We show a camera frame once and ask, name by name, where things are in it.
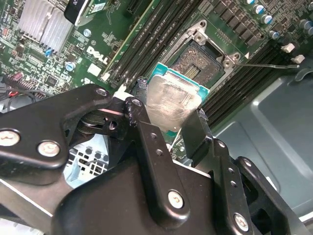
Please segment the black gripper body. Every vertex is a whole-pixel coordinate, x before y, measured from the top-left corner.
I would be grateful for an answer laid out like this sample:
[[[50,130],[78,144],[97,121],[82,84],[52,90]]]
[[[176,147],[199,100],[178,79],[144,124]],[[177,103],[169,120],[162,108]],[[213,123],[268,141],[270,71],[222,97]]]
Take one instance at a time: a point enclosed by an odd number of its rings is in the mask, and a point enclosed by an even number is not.
[[[75,188],[60,203],[52,219],[55,235],[225,235],[223,214],[217,211],[213,180],[175,165],[191,204],[189,219],[167,230],[151,217],[135,158]]]

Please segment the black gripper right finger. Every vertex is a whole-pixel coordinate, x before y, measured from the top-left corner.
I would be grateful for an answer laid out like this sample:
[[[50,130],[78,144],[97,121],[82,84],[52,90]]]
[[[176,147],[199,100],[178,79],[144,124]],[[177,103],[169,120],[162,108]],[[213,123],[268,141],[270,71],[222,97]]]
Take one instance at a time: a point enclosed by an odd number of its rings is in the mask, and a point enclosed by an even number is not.
[[[214,221],[222,235],[302,235],[304,224],[252,160],[232,159],[214,138],[207,117],[195,110],[182,125],[192,167],[213,180]]]

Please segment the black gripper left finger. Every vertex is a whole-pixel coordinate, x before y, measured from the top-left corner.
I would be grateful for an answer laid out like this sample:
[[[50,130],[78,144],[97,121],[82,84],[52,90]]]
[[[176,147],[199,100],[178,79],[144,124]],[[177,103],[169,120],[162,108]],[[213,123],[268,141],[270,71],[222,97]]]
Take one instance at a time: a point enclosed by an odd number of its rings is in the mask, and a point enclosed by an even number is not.
[[[117,165],[108,171],[135,158],[152,219],[167,230],[181,227],[190,205],[160,129],[150,123],[140,100],[119,102],[94,84],[1,115],[1,177],[37,186],[57,182],[78,123],[93,111],[117,123],[105,135],[123,140],[110,154]]]

